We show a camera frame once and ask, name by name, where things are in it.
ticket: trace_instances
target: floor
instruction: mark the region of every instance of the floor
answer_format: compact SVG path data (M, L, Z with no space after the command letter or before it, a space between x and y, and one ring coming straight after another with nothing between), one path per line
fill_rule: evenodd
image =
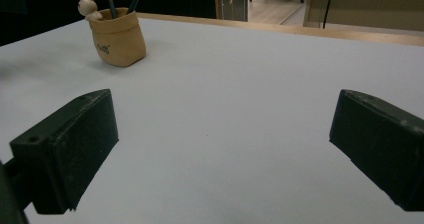
M280 23L281 25L287 26L303 26L303 20L305 16L307 0L302 4L300 8L298 8L295 12L293 12L290 16L285 18L285 20ZM349 25L338 25L338 24L330 24L327 23L326 29L332 30L352 30L352 31L363 31L363 32L376 32L376 33L390 33L390 34L402 34L402 35L413 35L413 36L423 36L424 32L418 31L407 31L407 30L394 30L394 29L384 29L384 28L372 28L372 27L361 27L361 26L349 26Z

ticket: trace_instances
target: tabletop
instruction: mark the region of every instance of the tabletop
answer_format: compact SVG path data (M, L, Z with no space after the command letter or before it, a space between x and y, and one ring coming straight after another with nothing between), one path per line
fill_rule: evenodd
M76 211L31 224L422 223L329 142L341 89L424 117L424 49L139 17L144 59L105 64L85 20L0 47L0 159L109 88L119 132Z

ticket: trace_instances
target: small stuffed animal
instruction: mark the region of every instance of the small stuffed animal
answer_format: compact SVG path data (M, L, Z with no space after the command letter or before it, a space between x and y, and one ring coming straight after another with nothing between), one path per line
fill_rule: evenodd
M103 16L97 11L97 4L94 0L80 0L78 2L78 11L81 15L85 16L85 20L99 20Z

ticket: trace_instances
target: black cable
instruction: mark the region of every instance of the black cable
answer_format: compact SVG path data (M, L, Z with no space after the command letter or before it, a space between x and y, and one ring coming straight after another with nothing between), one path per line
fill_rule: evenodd
M322 28L325 29L325 23L327 22L328 9L330 9L331 0L328 0L327 8L325 9L324 22L322 24Z

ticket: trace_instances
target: paper bag pencil holder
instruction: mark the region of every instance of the paper bag pencil holder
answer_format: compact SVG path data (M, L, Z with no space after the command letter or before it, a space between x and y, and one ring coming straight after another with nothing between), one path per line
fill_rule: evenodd
M137 14L127 10L116 8L114 19L109 9L101 10L102 19L88 20L99 57L113 66L128 67L146 56Z

